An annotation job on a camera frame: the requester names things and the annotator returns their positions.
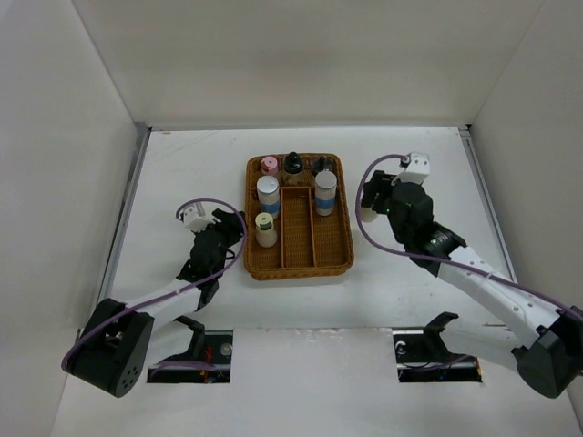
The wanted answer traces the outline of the yellow cap spice bottle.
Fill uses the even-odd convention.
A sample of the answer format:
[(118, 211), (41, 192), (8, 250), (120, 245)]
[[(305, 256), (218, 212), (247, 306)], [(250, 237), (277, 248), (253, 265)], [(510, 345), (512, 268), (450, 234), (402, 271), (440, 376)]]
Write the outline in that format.
[(257, 243), (263, 248), (272, 248), (278, 240), (272, 215), (267, 212), (258, 214), (255, 218), (255, 227)]

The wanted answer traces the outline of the silver cap bottle blue label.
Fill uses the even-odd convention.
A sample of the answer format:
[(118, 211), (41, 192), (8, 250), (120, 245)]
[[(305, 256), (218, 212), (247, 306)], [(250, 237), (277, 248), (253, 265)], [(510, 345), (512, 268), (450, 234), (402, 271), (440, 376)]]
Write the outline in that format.
[(281, 208), (278, 179), (273, 176), (262, 176), (257, 181), (256, 189), (261, 212), (268, 213), (273, 219), (277, 219)]

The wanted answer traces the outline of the grey cap bottle blue label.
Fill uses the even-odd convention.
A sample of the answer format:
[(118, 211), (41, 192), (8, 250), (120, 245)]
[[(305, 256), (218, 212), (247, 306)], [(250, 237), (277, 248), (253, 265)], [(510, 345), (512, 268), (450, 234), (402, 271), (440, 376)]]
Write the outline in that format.
[(319, 172), (314, 179), (315, 209), (320, 216), (332, 214), (335, 205), (337, 177), (330, 170)]

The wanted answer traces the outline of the black spout bottle white spice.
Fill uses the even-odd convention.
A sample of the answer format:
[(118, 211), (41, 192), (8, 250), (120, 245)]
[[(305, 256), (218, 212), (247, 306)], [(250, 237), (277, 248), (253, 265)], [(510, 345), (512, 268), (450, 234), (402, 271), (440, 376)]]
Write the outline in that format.
[(320, 155), (311, 159), (311, 173), (316, 177), (323, 171), (333, 170), (333, 160), (325, 155)]

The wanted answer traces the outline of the pink cap spice bottle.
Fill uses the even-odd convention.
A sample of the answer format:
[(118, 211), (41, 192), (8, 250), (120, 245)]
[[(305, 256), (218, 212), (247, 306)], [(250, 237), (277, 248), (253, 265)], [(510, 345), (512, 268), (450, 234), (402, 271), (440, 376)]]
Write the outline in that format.
[(275, 156), (266, 156), (261, 159), (261, 173), (279, 179), (280, 166)]

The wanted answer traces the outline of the black spout bottle brown spice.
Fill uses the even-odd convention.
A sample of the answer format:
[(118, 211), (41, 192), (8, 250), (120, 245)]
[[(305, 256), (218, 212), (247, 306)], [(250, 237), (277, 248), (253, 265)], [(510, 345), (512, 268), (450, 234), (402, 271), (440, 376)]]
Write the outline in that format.
[(282, 181), (285, 186), (297, 187), (302, 184), (303, 161), (295, 151), (288, 154), (282, 161)]

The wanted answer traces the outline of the dark cap tan spice bottle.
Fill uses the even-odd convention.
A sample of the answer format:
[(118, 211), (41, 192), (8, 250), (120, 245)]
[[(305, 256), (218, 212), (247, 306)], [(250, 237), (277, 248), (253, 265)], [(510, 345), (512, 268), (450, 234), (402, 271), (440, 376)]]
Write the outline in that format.
[(364, 223), (371, 223), (376, 220), (378, 214), (373, 210), (372, 207), (361, 207), (361, 220)]

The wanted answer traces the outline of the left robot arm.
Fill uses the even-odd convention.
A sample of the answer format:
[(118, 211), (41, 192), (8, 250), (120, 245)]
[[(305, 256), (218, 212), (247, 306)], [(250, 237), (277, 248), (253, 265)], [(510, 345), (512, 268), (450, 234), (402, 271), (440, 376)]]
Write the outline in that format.
[[(116, 398), (125, 396), (144, 370), (156, 373), (181, 364), (214, 371), (212, 356), (204, 353), (205, 328), (190, 315), (210, 304), (220, 278), (241, 256), (233, 246), (244, 247), (246, 239), (244, 212), (221, 202), (195, 231), (189, 258), (168, 286), (135, 303), (111, 298), (98, 303), (62, 370)], [(168, 325), (187, 331), (173, 341), (175, 354), (151, 365), (152, 335)]]

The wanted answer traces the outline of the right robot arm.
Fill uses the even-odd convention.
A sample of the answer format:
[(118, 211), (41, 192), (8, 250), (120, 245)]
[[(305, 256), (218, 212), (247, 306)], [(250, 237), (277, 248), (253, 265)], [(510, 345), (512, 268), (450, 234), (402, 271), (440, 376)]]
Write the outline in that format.
[(357, 189), (356, 216), (366, 210), (388, 218), (401, 256), (461, 290), (501, 321), (476, 328), (444, 311), (414, 336), (399, 358), (440, 372), (470, 356), (515, 371), (538, 394), (556, 399), (582, 372), (582, 311), (501, 277), (451, 229), (434, 219), (432, 198), (420, 177), (367, 171)]

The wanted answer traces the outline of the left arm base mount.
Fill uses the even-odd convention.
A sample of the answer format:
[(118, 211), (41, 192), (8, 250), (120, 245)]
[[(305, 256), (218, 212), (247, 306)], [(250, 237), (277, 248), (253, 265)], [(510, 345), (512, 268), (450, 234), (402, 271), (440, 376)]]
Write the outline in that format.
[(229, 383), (233, 345), (232, 330), (207, 330), (202, 323), (180, 316), (168, 334), (151, 343), (147, 383)]

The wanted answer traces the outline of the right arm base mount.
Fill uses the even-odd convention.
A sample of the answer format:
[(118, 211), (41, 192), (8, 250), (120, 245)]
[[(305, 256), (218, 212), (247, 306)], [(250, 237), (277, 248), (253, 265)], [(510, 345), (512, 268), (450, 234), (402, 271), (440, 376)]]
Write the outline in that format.
[(443, 312), (423, 327), (392, 330), (397, 378), (401, 383), (477, 382), (482, 374), (476, 357), (452, 353), (441, 333), (459, 316)]

